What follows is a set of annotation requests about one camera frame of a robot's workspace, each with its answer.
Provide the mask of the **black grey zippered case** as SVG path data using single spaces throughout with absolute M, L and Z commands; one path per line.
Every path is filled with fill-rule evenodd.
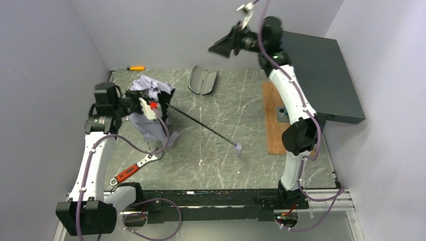
M 188 89 L 197 95 L 208 95 L 214 90 L 217 70 L 207 70 L 195 65 L 191 71 Z

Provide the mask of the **lilac folding umbrella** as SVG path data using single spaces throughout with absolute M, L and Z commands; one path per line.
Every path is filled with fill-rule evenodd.
M 184 111 L 178 109 L 177 107 L 170 104 L 170 101 L 167 100 L 167 97 L 161 97 L 160 94 L 164 93 L 169 97 L 172 97 L 174 94 L 174 86 L 169 83 L 163 83 L 161 81 L 158 81 L 154 78 L 148 77 L 146 75 L 140 75 L 140 78 L 133 81 L 130 91 L 134 92 L 135 94 L 139 94 L 140 96 L 137 97 L 137 99 L 140 102 L 140 106 L 142 108 L 141 114 L 144 115 L 148 120 L 154 120 L 157 119 L 160 124 L 165 128 L 166 132 L 166 144 L 169 143 L 170 140 L 170 132 L 167 128 L 167 125 L 165 121 L 162 119 L 165 115 L 162 113 L 163 110 L 165 110 L 167 107 L 171 108 L 172 110 L 182 114 L 186 118 L 194 121 L 195 123 L 199 124 L 201 127 L 211 131 L 218 137 L 222 138 L 226 142 L 230 143 L 237 152 L 242 151 L 242 146 L 238 143 L 235 143 L 228 138 L 224 137 L 223 135 L 219 134 L 212 128 L 208 127 L 201 121 L 195 119 L 194 117 L 190 116 L 189 114 L 185 113 Z

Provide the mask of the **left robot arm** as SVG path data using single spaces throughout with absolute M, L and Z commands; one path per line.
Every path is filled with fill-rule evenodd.
M 117 139 L 122 118 L 141 112 L 142 91 L 127 90 L 125 94 L 112 82 L 94 87 L 95 102 L 84 124 L 85 149 L 79 173 L 67 199 L 56 206 L 56 215 L 71 236 L 83 240 L 86 235 L 112 233 L 117 217 L 126 208 L 143 206 L 145 197 L 140 184 L 123 183 L 108 197 L 104 182 L 111 151 Z

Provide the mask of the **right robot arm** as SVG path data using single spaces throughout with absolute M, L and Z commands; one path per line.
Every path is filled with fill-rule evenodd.
M 277 17 L 266 17 L 258 32 L 238 22 L 208 51 L 225 58 L 238 55 L 241 50 L 258 54 L 258 63 L 276 88 L 289 118 L 290 126 L 281 135 L 287 153 L 278 196 L 293 201 L 303 196 L 304 163 L 312 159 L 311 152 L 321 143 L 326 120 L 317 114 L 303 93 L 293 63 L 281 46 L 282 36 L 282 23 Z

